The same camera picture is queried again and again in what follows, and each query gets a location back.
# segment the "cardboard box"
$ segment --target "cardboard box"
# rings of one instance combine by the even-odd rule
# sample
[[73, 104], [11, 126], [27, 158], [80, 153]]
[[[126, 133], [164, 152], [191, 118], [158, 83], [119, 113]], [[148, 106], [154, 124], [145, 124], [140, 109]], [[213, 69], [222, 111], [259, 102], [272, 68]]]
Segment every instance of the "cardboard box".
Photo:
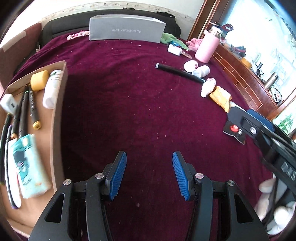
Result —
[[[44, 90], [34, 92], [35, 102], [42, 124], [41, 129], [37, 131], [33, 130], [30, 113], [28, 111], [28, 132], [31, 134], [34, 133], [36, 136], [37, 149], [45, 167], [45, 171], [47, 172], [48, 177], [52, 180], [52, 188], [41, 196], [22, 199], [22, 206], [19, 209], [14, 210], [11, 208], [6, 186], [0, 186], [0, 213], [7, 218], [9, 224], [17, 233], [20, 233], [25, 237], [29, 237], [42, 211], [65, 179], [62, 165], [60, 130], [63, 97], [68, 78], [66, 62], [56, 62], [35, 70], [9, 85], [5, 91], [5, 94], [12, 94], [18, 102], [21, 98], [24, 86], [30, 83], [31, 76], [34, 73], [43, 70], [47, 70], [51, 73], [55, 69], [63, 71], [62, 79], [58, 87], [59, 92], [56, 108], [49, 110], [43, 107], [42, 99]], [[0, 108], [1, 129], [6, 115], [6, 112]]]
[[132, 39], [159, 43], [166, 23], [151, 17], [103, 14], [89, 19], [89, 40]]

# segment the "wooden dresser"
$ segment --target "wooden dresser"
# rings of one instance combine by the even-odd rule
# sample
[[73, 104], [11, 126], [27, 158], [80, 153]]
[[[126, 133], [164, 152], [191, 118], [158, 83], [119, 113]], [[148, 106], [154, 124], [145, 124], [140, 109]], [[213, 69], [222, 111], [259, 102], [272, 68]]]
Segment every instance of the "wooden dresser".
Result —
[[266, 118], [276, 110], [277, 105], [262, 82], [232, 52], [219, 45], [212, 59], [229, 76], [250, 108]]

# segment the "purple velvet blanket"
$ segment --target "purple velvet blanket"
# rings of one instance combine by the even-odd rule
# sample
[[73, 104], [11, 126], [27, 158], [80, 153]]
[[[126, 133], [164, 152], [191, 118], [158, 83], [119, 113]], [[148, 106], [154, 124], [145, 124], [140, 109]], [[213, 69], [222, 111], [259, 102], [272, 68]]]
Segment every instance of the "purple velvet blanket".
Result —
[[[13, 81], [45, 65], [67, 62], [61, 129], [66, 178], [87, 180], [112, 163], [118, 151], [127, 153], [118, 196], [107, 204], [115, 241], [185, 239], [193, 203], [178, 188], [172, 166], [177, 150], [210, 179], [234, 180], [256, 204], [259, 183], [272, 175], [260, 163], [253, 141], [247, 138], [242, 145], [222, 132], [227, 115], [209, 97], [200, 96], [200, 84], [155, 69], [157, 62], [183, 69], [188, 58], [167, 52], [164, 44], [88, 37], [68, 41], [66, 36], [32, 56]], [[220, 67], [208, 66], [207, 77], [248, 109]]]

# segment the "yellow cap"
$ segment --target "yellow cap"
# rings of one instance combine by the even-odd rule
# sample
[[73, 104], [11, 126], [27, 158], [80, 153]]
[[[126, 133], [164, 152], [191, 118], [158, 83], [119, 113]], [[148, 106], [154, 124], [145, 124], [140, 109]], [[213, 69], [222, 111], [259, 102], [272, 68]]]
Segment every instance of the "yellow cap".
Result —
[[33, 91], [43, 90], [49, 78], [47, 70], [35, 73], [31, 76], [31, 88]]
[[38, 120], [33, 124], [34, 130], [39, 130], [41, 128], [41, 122]]

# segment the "pink fabric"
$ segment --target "pink fabric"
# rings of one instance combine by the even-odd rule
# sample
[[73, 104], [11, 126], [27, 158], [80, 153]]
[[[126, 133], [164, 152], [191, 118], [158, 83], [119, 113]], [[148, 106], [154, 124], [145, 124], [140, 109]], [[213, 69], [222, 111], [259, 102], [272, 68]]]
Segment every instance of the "pink fabric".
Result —
[[88, 35], [89, 35], [89, 31], [83, 31], [83, 30], [81, 30], [79, 33], [69, 35], [69, 36], [67, 37], [67, 39], [68, 39], [68, 40], [71, 40], [71, 39], [76, 39], [76, 38], [78, 38], [78, 37], [88, 36]]
[[202, 39], [192, 39], [191, 41], [187, 41], [186, 44], [188, 45], [188, 48], [190, 50], [196, 52], [201, 42], [202, 42]]

